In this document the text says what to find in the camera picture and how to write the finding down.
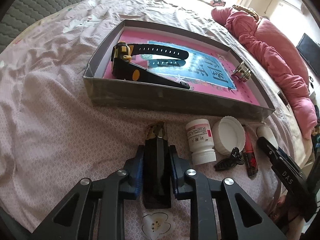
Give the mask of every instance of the white plastic lid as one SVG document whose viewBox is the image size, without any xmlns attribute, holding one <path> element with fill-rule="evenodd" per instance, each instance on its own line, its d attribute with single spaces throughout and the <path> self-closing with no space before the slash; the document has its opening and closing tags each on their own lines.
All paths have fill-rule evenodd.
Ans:
<svg viewBox="0 0 320 240">
<path fill-rule="evenodd" d="M 214 149 L 207 149 L 192 154 L 192 164 L 200 165 L 204 163 L 215 162 L 217 160 Z"/>
<path fill-rule="evenodd" d="M 245 133 L 241 123 L 232 116 L 225 116 L 212 127 L 214 147 L 222 155 L 229 155 L 234 147 L 242 151 Z"/>
</svg>

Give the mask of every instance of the cardboard box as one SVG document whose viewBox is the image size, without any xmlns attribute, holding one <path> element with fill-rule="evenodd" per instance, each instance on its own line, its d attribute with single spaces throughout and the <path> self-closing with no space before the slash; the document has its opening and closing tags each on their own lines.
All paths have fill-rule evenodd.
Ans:
<svg viewBox="0 0 320 240">
<path fill-rule="evenodd" d="M 97 48 L 87 64 L 83 80 L 87 94 L 95 106 L 120 106 L 183 114 L 226 116 L 262 121 L 275 111 L 274 106 L 257 78 L 251 75 L 246 85 L 259 105 L 197 91 L 142 82 L 104 79 L 112 48 L 124 30 L 175 37 L 199 44 L 223 55 L 235 67 L 242 59 L 228 46 L 202 35 L 157 23 L 124 20 L 117 25 Z"/>
</svg>

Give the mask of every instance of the blue label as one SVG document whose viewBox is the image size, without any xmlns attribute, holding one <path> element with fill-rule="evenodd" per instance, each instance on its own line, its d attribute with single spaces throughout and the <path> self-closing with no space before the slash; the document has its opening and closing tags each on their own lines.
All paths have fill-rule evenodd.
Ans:
<svg viewBox="0 0 320 240">
<path fill-rule="evenodd" d="M 157 41 L 148 41 L 148 43 L 182 49 L 189 53 L 189 57 L 186 60 L 172 60 L 170 57 L 159 55 L 141 55 L 141 58 L 148 61 L 148 70 L 150 72 L 174 76 L 178 82 L 187 78 L 236 89 L 228 73 L 215 57 L 175 44 Z"/>
</svg>

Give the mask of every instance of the gray quilted cover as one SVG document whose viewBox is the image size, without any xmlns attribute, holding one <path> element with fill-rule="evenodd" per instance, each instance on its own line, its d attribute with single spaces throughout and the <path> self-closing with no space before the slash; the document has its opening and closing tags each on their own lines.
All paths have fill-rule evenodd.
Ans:
<svg viewBox="0 0 320 240">
<path fill-rule="evenodd" d="M 0 22 L 0 53 L 24 29 L 82 0 L 15 0 Z"/>
</svg>

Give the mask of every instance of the television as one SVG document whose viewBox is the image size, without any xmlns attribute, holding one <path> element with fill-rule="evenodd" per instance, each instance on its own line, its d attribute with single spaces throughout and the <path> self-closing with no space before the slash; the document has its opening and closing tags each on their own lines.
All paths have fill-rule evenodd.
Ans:
<svg viewBox="0 0 320 240">
<path fill-rule="evenodd" d="M 303 34 L 297 50 L 317 76 L 320 76 L 320 45 Z"/>
</svg>

